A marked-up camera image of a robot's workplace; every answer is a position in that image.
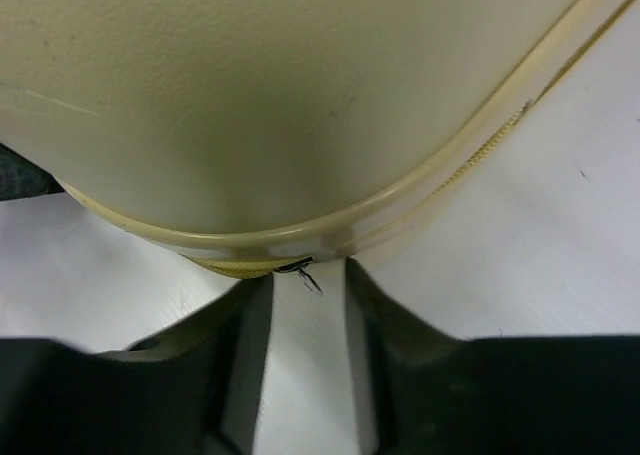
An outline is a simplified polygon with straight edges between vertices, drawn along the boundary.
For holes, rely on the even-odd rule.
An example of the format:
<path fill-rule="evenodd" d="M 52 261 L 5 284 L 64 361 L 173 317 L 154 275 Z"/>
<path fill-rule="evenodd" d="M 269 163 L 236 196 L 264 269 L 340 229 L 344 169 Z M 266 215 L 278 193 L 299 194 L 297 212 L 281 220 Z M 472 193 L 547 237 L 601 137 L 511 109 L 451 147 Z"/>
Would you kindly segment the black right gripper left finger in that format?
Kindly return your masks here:
<path fill-rule="evenodd" d="M 274 281 L 243 280 L 132 346 L 1 342 L 5 454 L 249 454 Z"/>

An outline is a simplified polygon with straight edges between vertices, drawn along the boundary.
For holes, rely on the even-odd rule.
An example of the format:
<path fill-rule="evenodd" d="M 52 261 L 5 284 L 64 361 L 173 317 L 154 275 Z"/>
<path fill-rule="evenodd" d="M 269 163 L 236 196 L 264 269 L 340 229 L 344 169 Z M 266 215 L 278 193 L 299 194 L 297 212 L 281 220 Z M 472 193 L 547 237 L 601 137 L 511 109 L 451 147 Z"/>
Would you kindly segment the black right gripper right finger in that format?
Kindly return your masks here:
<path fill-rule="evenodd" d="M 344 265 L 363 454 L 635 454 L 635 335 L 454 338 Z"/>

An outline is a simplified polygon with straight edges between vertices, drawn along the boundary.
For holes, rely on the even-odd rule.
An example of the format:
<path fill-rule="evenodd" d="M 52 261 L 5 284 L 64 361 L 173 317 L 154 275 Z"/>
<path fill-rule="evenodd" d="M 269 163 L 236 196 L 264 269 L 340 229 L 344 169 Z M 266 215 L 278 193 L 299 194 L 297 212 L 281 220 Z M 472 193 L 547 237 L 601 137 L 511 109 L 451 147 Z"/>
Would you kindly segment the pale yellow hard-shell suitcase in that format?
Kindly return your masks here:
<path fill-rule="evenodd" d="M 236 278 L 427 218 L 636 0 L 1 0 L 1 144 Z"/>

